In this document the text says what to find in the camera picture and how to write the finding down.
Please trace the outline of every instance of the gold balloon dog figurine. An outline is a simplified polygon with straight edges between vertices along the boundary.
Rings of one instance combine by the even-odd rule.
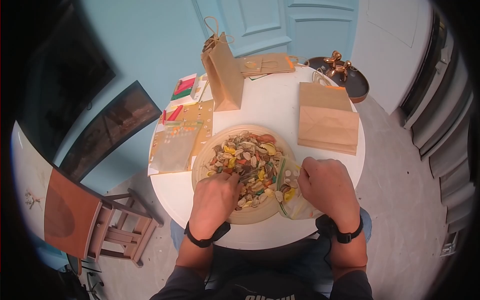
[[[335,73],[343,73],[343,81],[347,81],[347,69],[352,66],[352,62],[347,60],[345,64],[337,65],[337,61],[342,59],[342,55],[338,51],[333,51],[332,57],[325,57],[324,62],[330,65],[330,70],[326,73],[329,78],[332,78]]]

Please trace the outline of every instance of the blue door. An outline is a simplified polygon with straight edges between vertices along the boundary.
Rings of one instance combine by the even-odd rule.
[[[234,56],[287,52],[311,58],[333,50],[349,59],[357,26],[356,0],[192,0],[205,38],[204,17],[216,17],[219,32],[235,37]],[[213,20],[208,20],[213,27]]]

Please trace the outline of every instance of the fingers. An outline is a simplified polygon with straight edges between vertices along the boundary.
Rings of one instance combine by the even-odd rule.
[[[300,186],[300,191],[303,195],[308,197],[312,193],[312,185],[310,184],[309,176],[307,174],[307,171],[305,171],[304,168],[300,169],[300,175],[297,179],[299,186]]]
[[[237,186],[237,183],[239,183],[240,175],[237,173],[233,173],[229,178],[227,178],[227,181],[230,182],[230,184],[235,187]]]
[[[307,171],[308,174],[311,174],[317,169],[317,164],[318,161],[315,158],[308,156],[303,160],[301,167]]]
[[[233,193],[233,202],[237,203],[242,187],[243,187],[243,183],[237,184],[237,188],[235,189],[235,192]]]
[[[210,176],[210,178],[212,179],[219,179],[219,180],[227,180],[228,178],[230,178],[230,174],[227,174],[227,173],[216,173],[216,174],[213,174],[212,176]]]

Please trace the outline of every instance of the person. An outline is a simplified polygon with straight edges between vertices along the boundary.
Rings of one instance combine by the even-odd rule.
[[[237,205],[238,182],[237,174],[225,173],[198,182],[188,223],[195,240],[210,239],[227,220]],[[320,237],[305,253],[272,270],[245,261],[237,250],[200,248],[172,222],[179,255],[165,286],[151,299],[372,299],[365,273],[372,221],[360,208],[347,168],[338,160],[307,157],[298,183],[304,198],[328,215],[339,233],[354,233],[363,223],[360,234],[349,243]]]

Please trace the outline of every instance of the black cord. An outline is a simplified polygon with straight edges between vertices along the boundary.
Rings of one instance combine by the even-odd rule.
[[[324,262],[330,267],[330,270],[332,269],[332,266],[330,265],[330,263],[327,261],[327,255],[330,253],[330,251],[332,250],[332,240],[331,239],[328,239],[328,241],[330,242],[330,247],[328,248],[328,252],[325,254],[324,256]]]
[[[212,263],[210,264],[210,271],[208,271],[207,281],[205,281],[205,287],[207,287],[208,281],[210,280],[210,276],[212,275],[212,270],[213,270],[213,259],[212,259]]]

